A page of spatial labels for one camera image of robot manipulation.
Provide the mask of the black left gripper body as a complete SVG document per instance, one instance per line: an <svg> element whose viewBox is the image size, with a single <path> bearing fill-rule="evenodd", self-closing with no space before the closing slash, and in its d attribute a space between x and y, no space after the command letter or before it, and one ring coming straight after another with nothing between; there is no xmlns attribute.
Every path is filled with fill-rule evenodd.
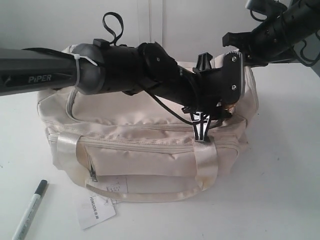
<svg viewBox="0 0 320 240"><path fill-rule="evenodd" d="M149 61L149 78L156 82L149 88L149 95L175 117L178 114L160 98L182 106L185 114L202 112L211 118L229 118L226 110L227 83L223 69L195 69L191 72L178 65L171 57L152 57Z"/></svg>

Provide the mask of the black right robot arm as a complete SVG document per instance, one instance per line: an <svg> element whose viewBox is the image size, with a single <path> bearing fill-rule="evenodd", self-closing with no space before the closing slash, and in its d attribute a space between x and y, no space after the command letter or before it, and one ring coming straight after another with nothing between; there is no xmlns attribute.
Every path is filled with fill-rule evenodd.
<svg viewBox="0 0 320 240"><path fill-rule="evenodd" d="M226 53L222 65L214 68L212 55L198 55L193 68L200 100L190 116L197 142L208 139L211 121L222 122L231 117L228 106L236 104L245 89L245 69L298 61L306 67L314 66L320 58L305 57L295 45L306 42L311 35L319 35L320 2L294 0L285 6L277 0L249 0L246 9L260 24L249 32L228 32L222 38L225 47L236 50Z"/></svg>

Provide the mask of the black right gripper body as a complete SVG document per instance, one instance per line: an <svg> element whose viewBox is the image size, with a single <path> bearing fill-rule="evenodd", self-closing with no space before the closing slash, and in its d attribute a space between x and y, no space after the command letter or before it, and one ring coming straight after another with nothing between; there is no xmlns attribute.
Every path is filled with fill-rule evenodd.
<svg viewBox="0 0 320 240"><path fill-rule="evenodd" d="M251 49L246 49L248 66L296 61L294 45L304 39L304 11L288 9L262 22L251 35Z"/></svg>

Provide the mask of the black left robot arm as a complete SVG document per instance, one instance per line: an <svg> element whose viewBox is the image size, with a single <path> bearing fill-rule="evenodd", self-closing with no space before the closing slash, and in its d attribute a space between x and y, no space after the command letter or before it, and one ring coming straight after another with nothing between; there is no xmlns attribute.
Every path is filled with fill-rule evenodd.
<svg viewBox="0 0 320 240"><path fill-rule="evenodd" d="M2 96L66 87L84 95L146 92L155 100L180 104L186 114L231 117L215 80L179 66L157 42L130 47L95 39L70 53L42 47L1 49Z"/></svg>

